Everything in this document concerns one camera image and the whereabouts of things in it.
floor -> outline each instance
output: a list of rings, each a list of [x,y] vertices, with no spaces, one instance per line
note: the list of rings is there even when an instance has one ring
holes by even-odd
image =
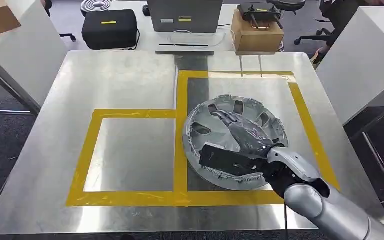
[[[225,0],[225,4],[239,4],[244,0]],[[78,41],[73,43],[70,38],[64,38],[64,42],[70,50],[87,50],[82,39],[81,29],[83,26],[83,16],[80,13],[81,0],[53,0],[51,9],[51,19],[60,33],[73,33]],[[304,52],[312,55],[323,43],[318,41],[303,40],[301,45],[294,45],[294,39],[300,35],[313,35],[320,28],[332,29],[329,23],[319,23],[315,19],[323,19],[319,11],[319,2],[308,0],[303,9],[294,15],[291,12],[284,12],[282,23],[284,26],[284,48],[287,52]],[[23,107],[11,96],[5,94],[0,89],[0,109],[17,109]],[[366,125],[372,115],[383,112],[384,109],[371,109],[366,115],[361,115],[360,120],[350,122],[345,127],[351,143],[356,150],[364,169],[375,188],[379,199],[384,201],[384,176],[380,174],[380,167],[374,159],[365,140],[356,134],[362,126]],[[11,169],[17,161],[17,157],[35,122],[32,116],[0,116],[0,190],[5,184]],[[378,148],[379,154],[384,160],[384,118],[372,127],[368,134]],[[215,232],[151,232],[132,234],[138,240],[280,240],[285,239],[284,232],[273,231],[215,231]],[[45,234],[45,235],[2,235],[0,240],[119,240],[121,233],[112,234]],[[289,239],[327,239],[318,230],[291,230]]]

person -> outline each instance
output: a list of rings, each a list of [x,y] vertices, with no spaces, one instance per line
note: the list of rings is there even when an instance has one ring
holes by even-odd
[[[315,68],[329,52],[360,6],[384,6],[384,0],[325,0],[320,6],[323,17],[331,20],[335,30],[325,46],[318,49],[311,58]]]

yellow tape square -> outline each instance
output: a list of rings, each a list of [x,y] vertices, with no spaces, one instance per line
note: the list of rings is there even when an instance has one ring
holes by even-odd
[[[67,197],[67,206],[243,206],[283,204],[272,190],[254,191],[188,191],[188,160],[183,151],[182,128],[188,110],[188,79],[207,79],[208,71],[179,71],[177,79],[176,110],[173,109],[95,109],[78,158],[72,184]],[[292,72],[218,72],[243,75],[291,75]],[[288,82],[293,100],[314,152],[323,178],[339,188],[328,156],[316,131],[316,127],[306,106],[297,83]],[[84,186],[104,118],[157,118],[176,119],[175,151],[173,168],[173,191],[100,191],[85,192]]]

power cord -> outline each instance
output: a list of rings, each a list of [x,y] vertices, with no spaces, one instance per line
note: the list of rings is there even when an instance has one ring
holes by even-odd
[[[134,47],[131,47],[129,49],[124,49],[124,48],[117,48],[117,49],[113,49],[113,50],[118,50],[118,51],[130,51],[130,50],[136,50],[138,48],[138,44],[139,44],[139,39],[141,38],[141,32],[139,31],[138,28],[136,28],[136,31],[138,33],[138,36],[137,36],[137,40],[136,40],[136,45]]]
[[[288,209],[288,206],[286,206],[285,203],[283,203],[284,205],[284,215],[285,215],[285,239],[288,240],[289,239],[289,236],[288,236],[288,214],[287,214],[287,209]]]
[[[230,29],[230,32],[232,33],[232,38],[233,38],[232,46],[233,46],[233,48],[235,48],[236,35],[235,35],[235,32],[233,32],[231,29]],[[170,44],[173,44],[173,46],[177,46],[177,45],[173,42],[173,40],[172,40],[173,35],[174,35],[175,33],[188,33],[188,34],[192,34],[192,35],[195,35],[195,36],[207,36],[207,35],[205,35],[205,34],[192,33],[192,32],[190,32],[190,31],[188,31],[188,30],[176,30],[176,31],[171,32],[170,35],[168,36],[168,42],[169,42]],[[223,38],[222,38],[221,41],[218,42],[217,44],[204,46],[204,47],[201,47],[200,49],[206,49],[206,48],[216,47],[216,46],[220,45],[220,44],[225,40],[226,35],[227,35],[226,32],[224,32]]]
[[[137,30],[137,33],[139,35],[139,36],[137,36],[136,45],[134,46],[134,48],[129,48],[129,50],[136,50],[138,48],[139,39],[141,38],[141,32],[139,31],[139,28],[137,28],[136,30]]]

chair base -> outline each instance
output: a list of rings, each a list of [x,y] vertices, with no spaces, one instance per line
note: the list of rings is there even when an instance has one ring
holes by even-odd
[[[327,30],[326,28],[322,28],[320,30],[317,30],[317,32],[315,33],[315,36],[300,36],[299,38],[295,39],[295,41],[293,41],[293,43],[295,45],[299,45],[301,43],[301,40],[305,39],[305,40],[316,40],[316,41],[327,41],[330,37],[332,33]]]
[[[76,38],[73,34],[71,34],[71,33],[61,33],[59,36],[60,36],[61,38],[64,38],[64,37],[70,37],[70,39],[71,39],[71,41],[72,41],[73,43],[77,42],[77,38]]]

